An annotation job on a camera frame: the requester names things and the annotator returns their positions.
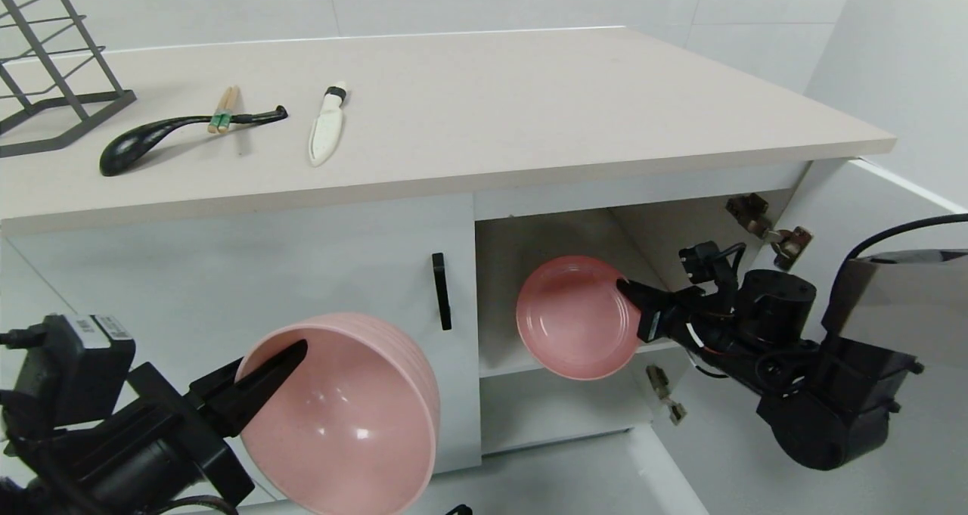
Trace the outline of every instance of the sticker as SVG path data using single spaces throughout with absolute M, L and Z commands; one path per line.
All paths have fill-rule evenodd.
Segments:
M 87 315 L 64 315 L 64 318 L 77 333 L 84 349 L 110 349 L 111 341 L 93 318 Z
M 130 340 L 131 334 L 128 330 L 124 329 L 124 326 L 118 322 L 117 318 L 111 315 L 93 315 L 94 319 L 101 325 L 101 329 L 110 337 L 112 340 Z

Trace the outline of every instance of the metal hinge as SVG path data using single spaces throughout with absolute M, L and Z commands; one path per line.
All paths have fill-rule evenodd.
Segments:
M 653 391 L 659 398 L 659 401 L 663 405 L 667 405 L 669 408 L 669 419 L 672 420 L 674 425 L 678 426 L 678 423 L 685 419 L 685 407 L 670 398 L 671 392 L 669 391 L 669 378 L 666 376 L 665 371 L 658 366 L 646 366 L 646 375 L 649 377 L 649 382 L 653 387 Z
M 810 240 L 813 240 L 813 235 L 802 226 L 796 226 L 792 230 L 774 229 L 774 223 L 765 218 L 768 208 L 770 203 L 757 194 L 731 197 L 726 201 L 726 210 L 733 215 L 740 226 L 743 226 L 743 229 L 753 233 L 760 240 L 770 243 L 777 253 L 774 265 L 781 270 L 789 271 L 796 263 L 796 259 L 803 254 L 806 246 L 810 244 Z

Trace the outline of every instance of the metal dish rack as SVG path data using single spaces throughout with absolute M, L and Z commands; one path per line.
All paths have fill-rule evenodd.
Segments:
M 70 143 L 75 142 L 80 139 L 91 129 L 99 126 L 100 123 L 106 121 L 118 111 L 128 106 L 135 101 L 135 93 L 131 90 L 124 90 L 118 83 L 117 78 L 111 73 L 111 69 L 107 66 L 107 62 L 104 60 L 104 56 L 101 56 L 101 51 L 104 50 L 104 46 L 99 46 L 94 43 L 91 39 L 90 33 L 84 26 L 83 20 L 85 16 L 77 14 L 73 5 L 70 4 L 70 0 L 60 0 L 63 8 L 66 11 L 65 16 L 59 16 L 54 18 L 42 18 L 38 20 L 28 20 L 22 12 L 22 9 L 26 8 L 28 5 L 33 5 L 35 2 L 42 0 L 0 0 L 2 2 L 6 12 L 0 13 L 0 33 L 16 33 L 17 29 L 20 30 L 23 37 L 26 39 L 30 47 L 24 53 L 17 54 L 13 57 L 0 57 L 0 81 L 3 81 L 4 85 L 9 88 L 9 94 L 0 95 L 0 101 L 7 101 L 8 99 L 17 99 L 20 102 L 21 110 L 13 115 L 7 116 L 6 119 L 0 121 L 0 136 L 5 133 L 9 133 L 11 129 L 15 126 L 19 126 L 21 123 L 26 122 L 31 116 L 35 116 L 41 111 L 49 108 L 70 106 L 73 112 L 76 113 L 79 121 L 70 129 L 67 129 L 61 135 L 51 137 L 48 139 L 39 139 L 35 141 L 22 142 L 22 143 L 11 143 L 4 144 L 0 146 L 0 157 L 11 157 L 20 156 L 21 154 L 33 154 L 37 152 L 45 152 L 46 150 L 58 150 L 62 147 L 70 145 Z M 5 20 L 10 17 L 13 23 L 5 22 Z M 33 28 L 37 23 L 51 23 L 51 22 L 65 22 L 60 29 L 55 30 L 51 35 L 45 37 L 39 37 L 36 30 Z M 49 43 L 54 37 L 65 33 L 69 29 L 77 29 L 77 32 L 82 37 L 85 44 L 81 48 L 70 48 L 65 50 L 55 50 L 48 52 L 45 49 L 45 44 Z M 82 54 L 88 53 L 88 56 L 83 56 L 82 59 L 66 73 L 62 73 L 58 67 L 55 66 L 54 61 L 51 56 L 56 56 L 56 54 Z M 48 74 L 51 75 L 53 84 L 49 85 L 44 90 L 35 90 L 31 92 L 25 92 L 22 90 L 20 85 L 14 81 L 13 75 L 5 64 L 9 64 L 11 61 L 26 60 L 29 57 L 37 57 L 39 63 L 44 66 Z M 96 94 L 75 94 L 70 90 L 70 85 L 67 79 L 70 75 L 77 73 L 80 68 L 84 67 L 89 61 L 96 60 L 101 66 L 101 70 L 104 71 L 104 76 L 107 77 L 107 81 L 110 82 L 113 91 L 111 92 L 96 92 Z M 61 97 L 59 98 L 45 98 L 39 99 L 39 101 L 31 102 L 31 98 L 37 97 L 37 95 L 46 95 L 52 92 L 55 88 L 60 91 Z M 98 111 L 93 114 L 89 114 L 84 108 L 86 104 L 106 104 L 101 107 Z

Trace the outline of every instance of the beige countertop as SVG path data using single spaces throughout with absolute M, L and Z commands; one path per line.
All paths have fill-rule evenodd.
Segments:
M 856 157 L 895 142 L 623 28 L 218 44 L 107 61 L 138 101 L 67 149 L 0 160 L 4 232 Z M 35 78 L 37 68 L 14 70 Z M 312 168 L 310 126 L 338 80 L 350 93 L 343 136 Z M 290 118 L 225 136 L 187 126 L 132 171 L 101 176 L 98 159 L 113 137 L 209 115 L 231 84 L 245 112 L 281 104 Z M 72 85 L 108 89 L 96 64 Z M 7 102 L 0 115 L 17 106 Z M 5 139 L 14 142 L 17 130 Z

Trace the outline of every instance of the chopsticks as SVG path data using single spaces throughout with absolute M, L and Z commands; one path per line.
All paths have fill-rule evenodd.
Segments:
M 238 101 L 238 97 L 238 85 L 230 85 L 225 89 L 222 98 L 219 99 L 218 106 L 215 107 L 215 114 L 212 115 L 211 121 L 208 122 L 208 133 L 228 132 L 228 124 L 232 118 L 232 109 L 235 108 L 235 102 Z

